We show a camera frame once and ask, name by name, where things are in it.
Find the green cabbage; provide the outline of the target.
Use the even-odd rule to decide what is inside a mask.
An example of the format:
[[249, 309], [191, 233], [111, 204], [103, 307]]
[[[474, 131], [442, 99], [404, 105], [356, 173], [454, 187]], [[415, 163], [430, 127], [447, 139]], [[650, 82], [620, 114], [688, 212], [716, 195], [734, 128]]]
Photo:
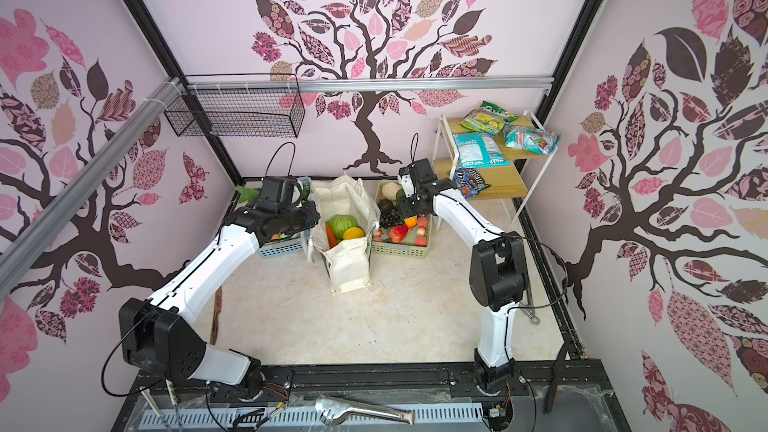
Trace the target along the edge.
[[348, 229], [356, 228], [358, 226], [357, 219], [352, 215], [335, 215], [327, 224], [330, 227], [331, 232], [337, 240], [342, 240], [345, 232]]

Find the orange carrot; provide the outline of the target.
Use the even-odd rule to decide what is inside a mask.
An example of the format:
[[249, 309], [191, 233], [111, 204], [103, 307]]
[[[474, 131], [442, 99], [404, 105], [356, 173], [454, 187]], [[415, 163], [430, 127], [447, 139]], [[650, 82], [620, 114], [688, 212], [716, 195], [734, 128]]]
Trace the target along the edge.
[[338, 245], [338, 239], [336, 238], [334, 232], [332, 231], [332, 228], [329, 222], [325, 223], [325, 231], [326, 231], [326, 236], [328, 240], [328, 246], [330, 249], [333, 249]]

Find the orange fruit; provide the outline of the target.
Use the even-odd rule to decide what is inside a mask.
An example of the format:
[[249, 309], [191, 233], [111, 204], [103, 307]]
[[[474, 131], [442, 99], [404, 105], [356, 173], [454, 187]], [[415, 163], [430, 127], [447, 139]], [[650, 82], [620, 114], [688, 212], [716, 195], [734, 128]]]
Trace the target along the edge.
[[366, 233], [360, 227], [350, 227], [344, 231], [342, 239], [344, 241], [365, 238]]

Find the cream canvas grocery bag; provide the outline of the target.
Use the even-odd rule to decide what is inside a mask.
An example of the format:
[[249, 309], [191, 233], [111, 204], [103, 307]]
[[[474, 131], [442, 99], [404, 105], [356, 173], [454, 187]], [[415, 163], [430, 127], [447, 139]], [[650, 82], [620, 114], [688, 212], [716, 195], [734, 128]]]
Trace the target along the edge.
[[310, 239], [322, 256], [331, 292], [368, 287], [371, 245], [373, 233], [379, 228], [380, 212], [363, 181], [348, 175], [332, 181], [311, 181], [309, 198], [320, 214]]

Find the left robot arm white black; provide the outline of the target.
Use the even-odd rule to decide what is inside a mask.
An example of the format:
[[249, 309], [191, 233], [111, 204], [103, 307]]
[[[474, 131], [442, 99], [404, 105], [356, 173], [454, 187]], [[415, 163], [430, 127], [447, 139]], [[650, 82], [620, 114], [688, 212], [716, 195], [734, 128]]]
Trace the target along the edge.
[[280, 235], [301, 234], [319, 224], [309, 188], [294, 178], [266, 177], [259, 195], [224, 220], [212, 242], [147, 299], [120, 308], [123, 360], [171, 383], [197, 380], [257, 398], [265, 378], [258, 359], [209, 344], [193, 325], [231, 274]]

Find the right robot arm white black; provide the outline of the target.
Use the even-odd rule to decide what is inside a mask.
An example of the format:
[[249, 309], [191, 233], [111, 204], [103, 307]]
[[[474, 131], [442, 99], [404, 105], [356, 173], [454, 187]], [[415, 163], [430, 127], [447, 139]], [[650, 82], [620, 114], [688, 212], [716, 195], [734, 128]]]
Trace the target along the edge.
[[514, 375], [514, 317], [528, 289], [523, 238], [482, 216], [448, 178], [438, 178], [427, 159], [401, 168], [396, 195], [404, 219], [432, 215], [447, 223], [471, 252], [468, 283], [484, 308], [474, 370], [479, 388], [494, 393]]

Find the M&M candy bag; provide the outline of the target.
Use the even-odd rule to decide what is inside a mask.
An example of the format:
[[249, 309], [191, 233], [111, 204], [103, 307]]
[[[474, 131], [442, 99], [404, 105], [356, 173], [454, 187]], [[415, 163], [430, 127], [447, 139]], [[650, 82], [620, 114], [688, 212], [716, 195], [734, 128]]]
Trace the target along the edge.
[[453, 175], [453, 181], [458, 190], [467, 199], [477, 197], [491, 187], [479, 171], [472, 168], [457, 169]]

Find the yellow green snack bag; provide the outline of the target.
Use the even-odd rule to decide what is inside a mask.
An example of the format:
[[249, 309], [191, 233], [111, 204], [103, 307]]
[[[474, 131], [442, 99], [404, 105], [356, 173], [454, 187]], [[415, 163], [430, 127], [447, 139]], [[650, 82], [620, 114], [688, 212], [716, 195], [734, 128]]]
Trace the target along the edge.
[[490, 136], [498, 135], [504, 127], [519, 119], [508, 110], [491, 102], [484, 101], [478, 108], [470, 111], [459, 125], [468, 131], [485, 133]]

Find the white teal red snack bag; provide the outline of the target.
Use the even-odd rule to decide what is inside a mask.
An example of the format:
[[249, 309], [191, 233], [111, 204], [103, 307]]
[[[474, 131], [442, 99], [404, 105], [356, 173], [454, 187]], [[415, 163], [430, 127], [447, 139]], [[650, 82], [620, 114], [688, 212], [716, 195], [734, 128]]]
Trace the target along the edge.
[[504, 127], [503, 135], [506, 147], [538, 155], [554, 154], [560, 141], [558, 133], [512, 124]]

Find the beige cauliflower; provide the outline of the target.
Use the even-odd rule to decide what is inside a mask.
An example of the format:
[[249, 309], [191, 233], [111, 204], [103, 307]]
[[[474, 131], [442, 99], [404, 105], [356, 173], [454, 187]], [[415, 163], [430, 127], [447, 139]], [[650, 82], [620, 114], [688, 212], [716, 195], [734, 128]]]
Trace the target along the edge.
[[386, 182], [381, 186], [381, 197], [391, 202], [396, 202], [402, 187], [397, 182]]

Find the green lettuce leaf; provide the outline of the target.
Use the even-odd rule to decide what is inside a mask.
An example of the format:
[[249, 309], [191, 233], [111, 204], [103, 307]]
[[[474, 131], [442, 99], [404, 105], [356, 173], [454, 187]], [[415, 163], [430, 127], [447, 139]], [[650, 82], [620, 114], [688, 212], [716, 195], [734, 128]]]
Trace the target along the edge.
[[237, 186], [236, 192], [238, 194], [238, 204], [251, 202], [257, 199], [261, 194], [261, 190], [259, 188], [250, 188], [245, 186]]

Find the red apple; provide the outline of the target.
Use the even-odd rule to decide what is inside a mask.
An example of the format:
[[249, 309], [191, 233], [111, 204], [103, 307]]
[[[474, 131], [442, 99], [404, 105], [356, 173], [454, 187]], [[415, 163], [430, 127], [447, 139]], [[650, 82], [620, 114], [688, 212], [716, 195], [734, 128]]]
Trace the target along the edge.
[[388, 240], [391, 243], [399, 244], [408, 235], [410, 228], [407, 225], [397, 225], [389, 229]]

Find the blue plastic vegetable basket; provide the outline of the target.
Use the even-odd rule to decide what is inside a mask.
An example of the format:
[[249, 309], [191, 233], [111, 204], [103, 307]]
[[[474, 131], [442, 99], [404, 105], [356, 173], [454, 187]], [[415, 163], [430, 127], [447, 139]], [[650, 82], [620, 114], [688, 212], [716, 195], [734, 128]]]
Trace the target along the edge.
[[310, 231], [317, 224], [319, 215], [315, 205], [309, 200], [310, 179], [308, 177], [293, 178], [300, 184], [300, 203], [296, 208], [282, 212], [264, 212], [266, 218], [257, 227], [257, 236], [264, 238], [260, 241], [259, 254], [263, 258], [271, 258], [293, 252], [306, 253], [310, 245]]

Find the green plastic fruit basket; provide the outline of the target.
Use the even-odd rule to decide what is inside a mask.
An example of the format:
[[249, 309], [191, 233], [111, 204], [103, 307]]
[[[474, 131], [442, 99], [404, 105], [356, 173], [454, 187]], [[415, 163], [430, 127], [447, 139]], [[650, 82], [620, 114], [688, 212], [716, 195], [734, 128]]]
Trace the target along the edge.
[[373, 232], [372, 251], [380, 254], [425, 258], [431, 243], [432, 218], [418, 215], [404, 219], [397, 199], [402, 188], [394, 180], [379, 182], [374, 200], [379, 227]]

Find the wooden serrated knife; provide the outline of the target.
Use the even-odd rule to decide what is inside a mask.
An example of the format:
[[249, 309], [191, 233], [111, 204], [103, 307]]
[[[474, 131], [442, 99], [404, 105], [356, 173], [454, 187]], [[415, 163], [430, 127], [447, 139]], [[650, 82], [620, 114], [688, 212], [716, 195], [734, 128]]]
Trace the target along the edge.
[[218, 341], [219, 328], [220, 328], [220, 314], [222, 312], [223, 305], [223, 289], [219, 287], [216, 290], [214, 296], [214, 307], [212, 313], [212, 323], [210, 331], [210, 344], [215, 345]]

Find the metal tongs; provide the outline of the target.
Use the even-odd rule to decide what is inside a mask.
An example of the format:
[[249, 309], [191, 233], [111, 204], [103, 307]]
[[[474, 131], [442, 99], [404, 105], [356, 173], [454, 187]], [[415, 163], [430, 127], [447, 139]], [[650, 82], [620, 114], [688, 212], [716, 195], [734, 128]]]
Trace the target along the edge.
[[408, 425], [415, 423], [414, 412], [400, 411], [391, 407], [329, 396], [319, 396], [316, 398], [315, 410], [320, 414], [320, 420], [328, 426], [340, 425], [351, 416], [393, 421]]

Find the green handled floor tongs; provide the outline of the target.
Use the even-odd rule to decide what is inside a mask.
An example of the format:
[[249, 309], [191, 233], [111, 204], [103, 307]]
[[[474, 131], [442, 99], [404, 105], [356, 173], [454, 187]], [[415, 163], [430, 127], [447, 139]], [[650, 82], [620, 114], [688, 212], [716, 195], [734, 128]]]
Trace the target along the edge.
[[529, 322], [533, 326], [539, 326], [541, 323], [541, 319], [538, 316], [536, 309], [535, 309], [535, 303], [534, 303], [534, 297], [533, 297], [533, 290], [532, 290], [532, 279], [530, 277], [530, 264], [528, 260], [528, 251], [526, 246], [523, 246], [523, 256], [524, 256], [524, 265], [525, 265], [525, 289], [523, 292], [523, 297], [521, 301], [518, 303], [517, 310], [528, 317]]

